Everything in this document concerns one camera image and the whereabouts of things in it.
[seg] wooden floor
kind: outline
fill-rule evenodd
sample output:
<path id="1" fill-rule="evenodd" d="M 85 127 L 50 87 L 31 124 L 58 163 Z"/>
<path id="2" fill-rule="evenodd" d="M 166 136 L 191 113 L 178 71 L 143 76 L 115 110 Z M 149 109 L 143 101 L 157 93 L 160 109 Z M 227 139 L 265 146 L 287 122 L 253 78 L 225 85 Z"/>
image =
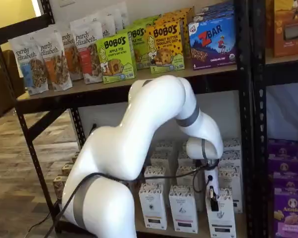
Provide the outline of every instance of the wooden floor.
<path id="1" fill-rule="evenodd" d="M 27 115 L 28 127 L 43 115 Z M 52 201 L 55 202 L 52 180 L 78 150 L 68 112 L 49 126 L 34 144 Z M 25 237 L 27 230 L 47 213 L 48 207 L 17 115 L 13 111 L 8 112 L 0 118 L 0 238 Z M 28 237 L 43 237 L 50 225 L 51 219 L 48 219 Z M 82 236 L 63 234 L 58 237 Z"/>

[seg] green box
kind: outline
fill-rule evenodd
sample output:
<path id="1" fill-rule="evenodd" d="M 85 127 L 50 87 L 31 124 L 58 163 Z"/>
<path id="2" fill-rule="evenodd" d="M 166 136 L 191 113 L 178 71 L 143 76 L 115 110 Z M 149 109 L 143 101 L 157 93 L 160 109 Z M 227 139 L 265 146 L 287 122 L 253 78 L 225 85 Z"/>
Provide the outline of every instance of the green box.
<path id="1" fill-rule="evenodd" d="M 118 33 L 96 41 L 103 82 L 135 78 L 137 67 L 130 33 Z"/>
<path id="2" fill-rule="evenodd" d="M 128 32 L 132 36 L 136 66 L 138 70 L 150 68 L 150 56 L 148 55 L 148 47 L 144 39 L 145 30 L 146 24 L 140 23 L 137 25 L 128 26 L 128 28 L 120 31 Z"/>

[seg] brown couch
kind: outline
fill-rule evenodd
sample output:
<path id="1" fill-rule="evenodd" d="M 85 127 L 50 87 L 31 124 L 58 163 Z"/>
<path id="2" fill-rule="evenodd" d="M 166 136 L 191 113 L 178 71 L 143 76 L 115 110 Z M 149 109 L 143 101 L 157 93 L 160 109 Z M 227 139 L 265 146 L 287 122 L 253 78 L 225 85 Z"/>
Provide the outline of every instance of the brown couch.
<path id="1" fill-rule="evenodd" d="M 14 53 L 13 51 L 4 51 L 3 55 L 6 61 L 9 74 L 12 79 L 12 86 L 15 92 L 15 96 L 19 97 L 25 92 L 25 87 L 22 78 L 19 77 Z M 14 101 L 10 98 L 9 90 L 5 84 L 4 77 L 4 72 L 0 67 L 0 116 L 2 116 L 4 112 L 6 112 L 14 106 Z"/>

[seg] gray joint band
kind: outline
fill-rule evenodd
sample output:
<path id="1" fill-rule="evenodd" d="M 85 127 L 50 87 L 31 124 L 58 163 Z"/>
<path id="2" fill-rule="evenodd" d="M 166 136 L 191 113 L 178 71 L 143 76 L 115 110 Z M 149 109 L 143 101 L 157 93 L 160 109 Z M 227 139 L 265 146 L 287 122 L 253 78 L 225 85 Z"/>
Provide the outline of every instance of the gray joint band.
<path id="1" fill-rule="evenodd" d="M 202 154 L 203 154 L 203 158 L 205 160 L 207 160 L 207 156 L 206 156 L 206 153 L 205 153 L 205 139 L 202 139 Z"/>
<path id="2" fill-rule="evenodd" d="M 86 227 L 83 220 L 84 199 L 91 184 L 98 178 L 100 177 L 95 176 L 87 180 L 85 183 L 83 183 L 77 190 L 73 199 L 73 216 L 74 216 L 75 222 L 76 224 L 78 224 L 79 227 L 84 228 L 85 230 L 86 230 Z"/>
<path id="3" fill-rule="evenodd" d="M 176 119 L 176 122 L 181 127 L 188 127 L 188 126 L 192 125 L 197 120 L 198 116 L 199 116 L 199 106 L 197 103 L 192 115 L 190 115 L 186 119 Z"/>
<path id="4" fill-rule="evenodd" d="M 146 80 L 145 82 L 144 82 L 144 84 L 143 84 L 143 87 L 147 84 L 147 83 L 150 83 L 152 81 L 152 79 L 148 79 L 148 80 Z"/>

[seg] power cord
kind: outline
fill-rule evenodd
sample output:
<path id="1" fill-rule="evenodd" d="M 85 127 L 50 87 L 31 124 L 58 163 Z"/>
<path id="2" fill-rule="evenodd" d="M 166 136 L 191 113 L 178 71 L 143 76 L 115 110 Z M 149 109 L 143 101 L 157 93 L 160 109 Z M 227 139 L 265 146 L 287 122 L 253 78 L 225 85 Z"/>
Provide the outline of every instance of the power cord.
<path id="1" fill-rule="evenodd" d="M 27 232 L 27 234 L 25 235 L 24 238 L 26 238 L 26 237 L 29 235 L 30 231 L 31 231 L 34 227 L 39 226 L 39 225 L 41 225 L 43 222 L 45 222 L 45 221 L 48 219 L 48 217 L 50 216 L 50 214 L 51 214 L 51 212 L 49 212 L 48 215 L 47 215 L 42 221 L 40 221 L 40 222 L 34 224 L 34 225 L 28 230 L 28 232 Z"/>
<path id="2" fill-rule="evenodd" d="M 176 178 L 181 178 L 181 177 L 185 177 L 187 175 L 192 175 L 192 174 L 196 174 L 199 172 L 199 171 L 202 171 L 202 170 L 213 170 L 215 169 L 217 166 L 218 166 L 218 163 L 219 163 L 219 160 L 216 160 L 216 162 L 214 163 L 214 165 L 205 165 L 205 166 L 200 166 L 186 174 L 182 174 L 182 175 L 176 175 L 176 176 L 154 176 L 154 177 L 148 177 L 146 178 L 146 180 L 148 179 L 176 179 Z M 107 178 L 107 179 L 111 179 L 111 180 L 115 180 L 115 181 L 125 181 L 125 182 L 129 182 L 127 180 L 122 180 L 122 179 L 118 179 L 118 178 L 115 178 L 111 175 L 106 175 L 106 174 L 103 174 L 103 173 L 91 173 L 89 175 L 87 175 L 86 177 L 84 177 L 80 182 L 79 184 L 76 186 L 76 188 L 74 189 L 74 191 L 72 192 L 71 196 L 69 197 L 68 201 L 66 202 L 66 204 L 64 205 L 64 207 L 62 208 L 62 210 L 59 212 L 59 214 L 55 217 L 55 220 L 54 220 L 54 223 L 53 225 L 50 227 L 50 229 L 48 230 L 47 234 L 45 235 L 45 238 L 48 238 L 48 236 L 51 234 L 51 232 L 53 231 L 53 229 L 56 227 L 57 223 L 59 222 L 59 220 L 61 219 L 61 217 L 63 216 L 65 210 L 67 209 L 67 207 L 69 206 L 72 198 L 74 197 L 75 193 L 77 192 L 77 190 L 80 188 L 80 186 L 85 183 L 87 180 L 89 180 L 90 178 L 92 177 L 95 177 L 95 176 L 101 176 L 101 177 L 104 177 L 104 178 Z M 211 181 L 210 178 L 208 178 L 207 180 L 207 183 L 206 183 L 206 186 L 208 185 L 208 183 Z"/>

